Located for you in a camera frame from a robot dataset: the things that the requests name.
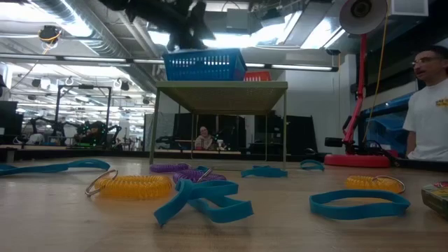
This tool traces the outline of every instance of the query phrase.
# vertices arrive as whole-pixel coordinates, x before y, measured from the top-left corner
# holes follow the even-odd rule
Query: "table surface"
[[[155,85],[195,114],[267,115],[288,89],[286,81],[160,81]]]
[[[99,157],[119,175],[147,175],[147,158]],[[47,165],[77,159],[17,162]],[[155,201],[87,198],[85,187],[102,171],[70,169],[57,174],[18,174],[0,178],[0,251],[446,251],[448,222],[421,201],[420,189],[448,180],[448,174],[411,169],[327,167],[297,169],[288,163],[288,178],[241,178],[239,170],[265,162],[161,160],[212,167],[239,184],[232,197],[251,200],[254,215],[233,223],[212,223],[186,206],[163,228],[154,210],[170,197]],[[270,162],[280,167],[280,162]],[[407,185],[411,203],[401,217],[330,220],[312,214],[308,197],[344,188],[350,175],[389,175]],[[374,199],[353,199],[355,203]]]

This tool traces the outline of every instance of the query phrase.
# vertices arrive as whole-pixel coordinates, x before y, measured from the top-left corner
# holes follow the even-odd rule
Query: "white wall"
[[[354,97],[349,86],[355,83],[355,63],[354,55],[347,55],[338,73],[285,71],[284,77],[288,81],[287,114],[313,117],[319,152],[344,152],[342,148],[326,147],[325,138],[342,137],[342,125],[352,114]],[[274,107],[279,116],[283,115],[283,102],[281,98]]]

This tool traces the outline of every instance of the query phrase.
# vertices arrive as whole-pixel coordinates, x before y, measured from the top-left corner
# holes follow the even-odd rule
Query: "wooden table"
[[[99,159],[120,175],[148,174],[149,160]],[[44,165],[68,160],[45,160]],[[71,169],[58,174],[0,177],[0,251],[440,251],[448,248],[448,222],[421,201],[422,186],[448,180],[448,174],[408,169],[327,167],[324,172],[296,169],[288,163],[288,178],[241,178],[238,171],[265,162],[220,160],[155,160],[187,162],[218,170],[239,184],[232,197],[251,200],[255,214],[233,223],[212,223],[186,206],[163,228],[154,210],[168,201],[123,201],[84,195],[85,187],[102,172]],[[15,165],[31,165],[30,162]],[[281,162],[270,162],[280,167]],[[411,203],[406,216],[365,220],[330,220],[310,213],[308,197],[344,188],[349,175],[389,175],[407,185]]]

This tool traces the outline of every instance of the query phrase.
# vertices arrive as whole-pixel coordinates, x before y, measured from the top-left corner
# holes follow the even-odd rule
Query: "black machine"
[[[51,125],[51,127],[53,128],[53,133],[51,134],[51,136],[56,137],[57,133],[60,132],[60,134],[62,135],[62,138],[60,140],[61,146],[65,146],[65,141],[67,140],[64,131],[65,125],[71,125],[76,128],[77,135],[74,138],[75,140],[77,140],[79,144],[90,144],[91,146],[105,146],[105,147],[110,147],[116,144],[117,135],[122,129],[118,125],[106,128],[106,124],[100,121],[94,122],[92,124],[90,124],[89,121],[86,121],[82,125],[77,125],[71,122],[55,122],[54,120],[49,120],[44,117],[37,117],[32,118],[29,121],[31,123],[31,126],[33,127],[33,134],[38,133],[36,122],[40,120],[47,122]],[[115,134],[113,135],[112,140],[110,140],[110,142],[107,142],[107,132],[113,129],[116,129]]]
[[[154,24],[159,30],[170,33],[167,49],[205,49],[202,39],[215,39],[205,25],[206,4],[199,0],[189,11],[193,0],[99,0],[113,11],[125,11],[130,22],[136,16]]]

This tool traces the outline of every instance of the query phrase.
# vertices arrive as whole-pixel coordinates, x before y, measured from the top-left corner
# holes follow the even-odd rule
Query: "teal strap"
[[[225,195],[238,193],[238,184],[231,181],[193,183],[191,180],[181,179],[176,184],[176,190],[178,194],[154,212],[154,216],[161,226],[173,218],[187,203],[216,223],[238,221],[253,214],[250,201],[225,197]],[[220,208],[211,208],[206,201],[200,198],[204,198]]]
[[[260,166],[253,166],[252,169],[248,169],[241,172],[241,177],[244,178],[249,175],[254,176],[262,176],[266,178],[281,178],[281,177],[287,177],[288,172],[282,171],[279,168],[272,168],[270,166],[260,167]]]
[[[333,200],[351,197],[379,198],[391,202],[364,204],[360,206],[327,206]],[[407,199],[383,190],[338,190],[309,197],[311,212],[336,220],[358,220],[381,216],[400,216],[411,205]]]
[[[103,170],[109,169],[110,165],[104,161],[89,159],[89,160],[79,160],[66,164],[50,164],[35,167],[14,167],[12,165],[0,164],[0,176],[20,174],[25,172],[38,172],[38,173],[50,173],[50,172],[62,172],[66,171],[68,168],[75,167],[91,167],[100,168]]]
[[[322,172],[325,171],[325,167],[322,165],[321,162],[315,161],[315,160],[303,160],[300,162],[300,168],[304,170],[313,170],[313,169],[320,169]]]

